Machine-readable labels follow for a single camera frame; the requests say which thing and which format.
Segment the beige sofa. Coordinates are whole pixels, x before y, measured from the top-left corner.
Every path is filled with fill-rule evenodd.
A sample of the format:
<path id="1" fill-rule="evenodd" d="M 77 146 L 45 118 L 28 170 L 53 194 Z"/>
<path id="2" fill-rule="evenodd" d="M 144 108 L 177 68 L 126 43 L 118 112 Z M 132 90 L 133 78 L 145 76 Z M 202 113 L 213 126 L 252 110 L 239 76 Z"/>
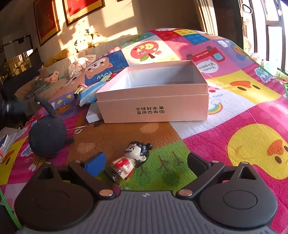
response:
<path id="1" fill-rule="evenodd" d="M 58 81 L 56 81 L 53 84 L 50 84 L 50 86 L 40 92 L 40 96 L 44 99 L 51 98 L 62 86 L 66 85 L 67 82 L 70 81 L 69 78 L 69 66 L 75 62 L 79 61 L 81 57 L 86 55 L 96 55 L 97 58 L 100 56 L 106 54 L 107 52 L 111 51 L 112 49 L 119 46 L 121 43 L 128 41 L 129 39 L 133 38 L 133 35 L 126 35 L 121 36 L 118 39 L 114 39 L 108 42 L 104 42 L 102 44 L 98 44 L 96 46 L 93 46 L 91 48 L 85 49 L 79 53 L 75 53 L 69 57 L 63 58 L 54 64 L 50 66 L 44 66 L 40 71 L 38 71 L 37 68 L 32 67 L 31 69 L 23 72 L 23 74 L 27 74 L 25 77 L 27 81 L 25 84 L 21 85 L 13 94 L 13 99 L 17 101 L 28 101 L 30 111 L 27 111 L 29 115 L 34 112 L 37 107 L 36 104 L 32 103 L 32 99 L 28 98 L 28 96 L 32 93 L 34 93 L 36 90 L 40 89 L 44 85 L 43 82 L 40 84 L 36 84 L 35 80 L 38 77 L 47 77 L 48 75 L 54 73 L 54 71 L 58 71 Z"/>

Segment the black-haired doll figurine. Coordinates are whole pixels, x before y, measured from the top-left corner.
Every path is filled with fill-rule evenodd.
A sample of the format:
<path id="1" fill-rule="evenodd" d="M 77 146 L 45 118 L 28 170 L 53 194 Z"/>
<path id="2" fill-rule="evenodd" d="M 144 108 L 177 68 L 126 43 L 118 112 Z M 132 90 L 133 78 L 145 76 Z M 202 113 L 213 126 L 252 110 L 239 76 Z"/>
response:
<path id="1" fill-rule="evenodd" d="M 147 161 L 152 148 L 151 143 L 130 142 L 123 155 L 111 163 L 110 178 L 116 183 L 120 180 L 127 180 L 136 168 L 141 167 Z"/>

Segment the colourful cartoon play mat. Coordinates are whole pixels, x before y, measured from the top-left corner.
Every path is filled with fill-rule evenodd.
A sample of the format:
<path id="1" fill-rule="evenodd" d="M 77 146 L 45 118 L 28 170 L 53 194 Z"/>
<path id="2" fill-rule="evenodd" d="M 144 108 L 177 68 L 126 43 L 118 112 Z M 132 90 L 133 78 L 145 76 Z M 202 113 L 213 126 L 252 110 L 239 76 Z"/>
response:
<path id="1" fill-rule="evenodd" d="M 43 68 L 1 116 L 1 233 L 287 233 L 287 78 L 158 28 Z"/>

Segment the black plush toy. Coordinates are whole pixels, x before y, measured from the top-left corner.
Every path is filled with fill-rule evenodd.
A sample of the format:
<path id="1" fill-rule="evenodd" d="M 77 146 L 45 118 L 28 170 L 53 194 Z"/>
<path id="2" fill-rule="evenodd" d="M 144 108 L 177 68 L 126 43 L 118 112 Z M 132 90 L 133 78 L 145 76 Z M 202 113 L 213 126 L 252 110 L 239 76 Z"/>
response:
<path id="1" fill-rule="evenodd" d="M 46 100 L 35 96 L 48 112 L 32 126 L 29 131 L 28 142 L 32 152 L 41 158 L 55 158 L 65 146 L 74 142 L 74 137 L 68 136 L 65 123 L 57 117 L 54 107 Z"/>

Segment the plush toys on sofa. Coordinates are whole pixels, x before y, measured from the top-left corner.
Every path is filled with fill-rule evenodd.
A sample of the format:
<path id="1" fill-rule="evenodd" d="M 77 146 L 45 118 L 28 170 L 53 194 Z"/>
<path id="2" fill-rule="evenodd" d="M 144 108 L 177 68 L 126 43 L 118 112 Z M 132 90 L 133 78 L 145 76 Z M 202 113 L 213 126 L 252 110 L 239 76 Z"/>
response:
<path id="1" fill-rule="evenodd" d="M 99 34 L 94 26 L 89 26 L 75 40 L 74 46 L 77 52 L 96 47 L 99 44 L 108 42 L 108 38 Z"/>

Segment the small pink cloth toy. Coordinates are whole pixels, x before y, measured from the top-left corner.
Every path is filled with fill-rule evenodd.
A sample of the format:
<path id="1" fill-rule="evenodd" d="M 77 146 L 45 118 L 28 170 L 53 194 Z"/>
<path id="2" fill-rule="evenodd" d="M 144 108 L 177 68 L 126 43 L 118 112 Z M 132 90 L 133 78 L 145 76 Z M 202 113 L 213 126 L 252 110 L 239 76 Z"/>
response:
<path id="1" fill-rule="evenodd" d="M 46 83 L 55 83 L 58 81 L 58 77 L 59 77 L 59 72 L 55 71 L 53 74 L 51 74 L 50 76 L 46 77 L 44 79 L 44 81 Z"/>

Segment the framed red picture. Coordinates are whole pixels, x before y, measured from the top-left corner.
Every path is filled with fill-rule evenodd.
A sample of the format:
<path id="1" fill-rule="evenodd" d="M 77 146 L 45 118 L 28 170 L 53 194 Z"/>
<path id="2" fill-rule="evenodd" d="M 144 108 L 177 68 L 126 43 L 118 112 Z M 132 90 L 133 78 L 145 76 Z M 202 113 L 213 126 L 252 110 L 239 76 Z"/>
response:
<path id="1" fill-rule="evenodd" d="M 34 1 L 34 16 L 39 43 L 42 46 L 60 31 L 55 1 Z"/>

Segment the pink cardboard box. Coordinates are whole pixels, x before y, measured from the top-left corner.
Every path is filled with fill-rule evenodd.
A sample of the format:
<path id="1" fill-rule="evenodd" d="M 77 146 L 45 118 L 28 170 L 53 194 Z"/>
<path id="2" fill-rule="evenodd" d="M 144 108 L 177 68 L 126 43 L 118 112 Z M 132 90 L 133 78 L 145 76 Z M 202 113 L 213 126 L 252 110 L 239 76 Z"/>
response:
<path id="1" fill-rule="evenodd" d="M 208 118 L 208 84 L 192 60 L 126 67 L 96 98 L 105 123 Z"/>

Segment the crumpled white pink cloth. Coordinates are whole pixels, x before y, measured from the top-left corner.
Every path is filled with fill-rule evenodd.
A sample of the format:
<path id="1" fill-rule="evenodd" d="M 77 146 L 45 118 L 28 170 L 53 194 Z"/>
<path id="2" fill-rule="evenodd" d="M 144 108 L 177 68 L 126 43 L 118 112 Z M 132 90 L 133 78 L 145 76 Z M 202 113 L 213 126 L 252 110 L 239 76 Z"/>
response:
<path id="1" fill-rule="evenodd" d="M 96 61 L 96 55 L 85 55 L 83 57 L 77 58 L 68 68 L 68 73 L 70 78 L 78 77 L 81 72 Z"/>

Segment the pink gold cupcake toy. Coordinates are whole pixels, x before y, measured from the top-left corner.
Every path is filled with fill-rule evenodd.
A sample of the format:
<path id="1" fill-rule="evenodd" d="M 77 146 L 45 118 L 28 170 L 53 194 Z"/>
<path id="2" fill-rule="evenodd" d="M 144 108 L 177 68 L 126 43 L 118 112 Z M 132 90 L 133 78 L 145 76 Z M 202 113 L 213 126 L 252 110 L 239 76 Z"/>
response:
<path id="1" fill-rule="evenodd" d="M 82 90 L 84 90 L 84 89 L 86 89 L 86 88 L 87 88 L 87 85 L 85 85 L 85 84 L 83 84 L 83 83 L 82 83 L 82 84 L 79 84 L 79 85 L 77 86 L 76 91 L 75 91 L 74 94 L 73 94 L 74 98 L 77 99 L 80 91 L 82 91 Z"/>

